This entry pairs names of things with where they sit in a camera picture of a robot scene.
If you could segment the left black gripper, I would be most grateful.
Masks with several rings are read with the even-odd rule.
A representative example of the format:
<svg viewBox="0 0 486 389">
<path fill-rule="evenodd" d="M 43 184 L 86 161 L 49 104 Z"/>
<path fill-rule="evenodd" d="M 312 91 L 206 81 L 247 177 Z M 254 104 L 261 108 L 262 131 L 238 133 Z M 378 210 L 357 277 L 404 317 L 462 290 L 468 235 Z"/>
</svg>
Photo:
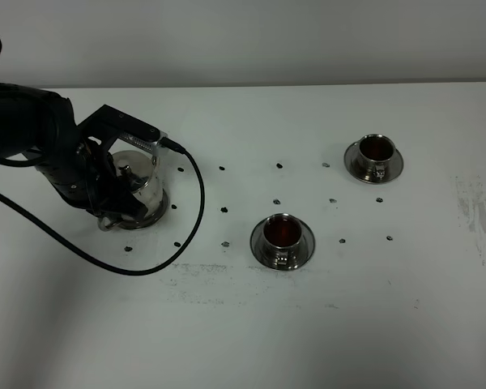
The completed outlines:
<svg viewBox="0 0 486 389">
<path fill-rule="evenodd" d="M 48 159 L 48 181 L 70 206 L 92 215 L 121 215 L 141 220 L 147 207 L 129 187 L 113 177 L 108 157 L 113 145 L 91 140 L 59 139 Z"/>
</svg>

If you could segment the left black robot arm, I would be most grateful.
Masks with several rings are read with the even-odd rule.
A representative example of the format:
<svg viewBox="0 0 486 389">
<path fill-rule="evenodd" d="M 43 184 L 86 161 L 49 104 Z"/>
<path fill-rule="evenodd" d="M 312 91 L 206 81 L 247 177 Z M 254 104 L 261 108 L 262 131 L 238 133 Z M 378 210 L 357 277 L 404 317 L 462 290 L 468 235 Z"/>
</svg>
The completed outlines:
<svg viewBox="0 0 486 389">
<path fill-rule="evenodd" d="M 141 220 L 148 211 L 117 176 L 109 149 L 123 134 L 150 126 L 108 105 L 81 123 L 56 92 L 0 86 L 0 164 L 18 154 L 33 164 L 70 206 L 95 216 Z"/>
</svg>

